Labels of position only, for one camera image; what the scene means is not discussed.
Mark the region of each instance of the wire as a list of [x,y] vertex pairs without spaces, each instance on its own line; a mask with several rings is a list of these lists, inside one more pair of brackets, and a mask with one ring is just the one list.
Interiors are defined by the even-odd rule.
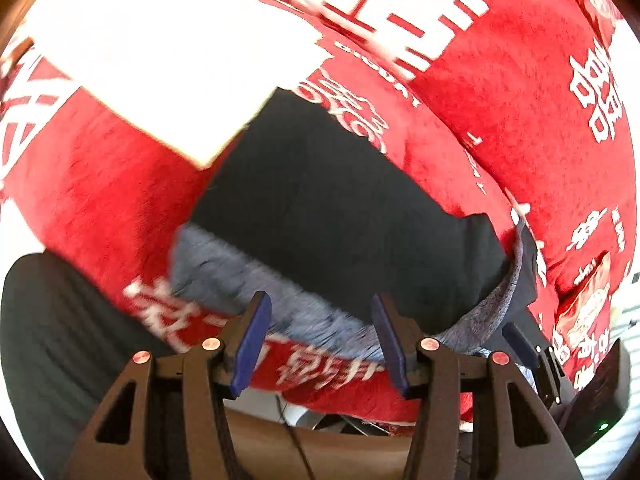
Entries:
[[300,444],[300,441],[298,439],[298,436],[296,435],[295,430],[289,425],[289,423],[287,422],[287,419],[284,417],[284,410],[282,409],[282,403],[280,402],[280,397],[279,396],[275,396],[275,397],[276,397],[276,402],[278,403],[278,412],[280,413],[280,421],[282,422],[282,425],[287,430],[287,433],[289,433],[289,436],[293,441],[293,445],[296,446],[296,449],[300,454],[300,458],[302,459],[302,462],[305,464],[306,474],[309,476],[309,480],[316,480],[316,475],[311,469],[311,464],[309,463],[309,460],[306,458],[305,450],[302,449],[302,445]]

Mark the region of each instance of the gray fabric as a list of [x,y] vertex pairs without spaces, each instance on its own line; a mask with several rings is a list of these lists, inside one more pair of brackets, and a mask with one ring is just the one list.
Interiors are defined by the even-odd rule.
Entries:
[[[516,228],[514,262],[489,296],[454,326],[435,335],[458,352],[474,353],[504,318],[522,269],[522,229]],[[174,294],[224,314],[241,314],[256,290],[271,297],[272,333],[347,359],[383,361],[373,325],[334,308],[273,269],[209,232],[186,224],[177,232],[170,282]]]

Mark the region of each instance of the black garment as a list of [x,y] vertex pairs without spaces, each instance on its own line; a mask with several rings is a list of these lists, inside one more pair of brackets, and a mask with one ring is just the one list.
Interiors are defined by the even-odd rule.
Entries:
[[192,220],[302,289],[370,321],[374,293],[442,332],[510,262],[485,214],[456,218],[320,105],[278,90]]
[[2,371],[46,480],[60,477],[78,434],[142,349],[175,353],[59,257],[30,254],[11,268],[0,307]]

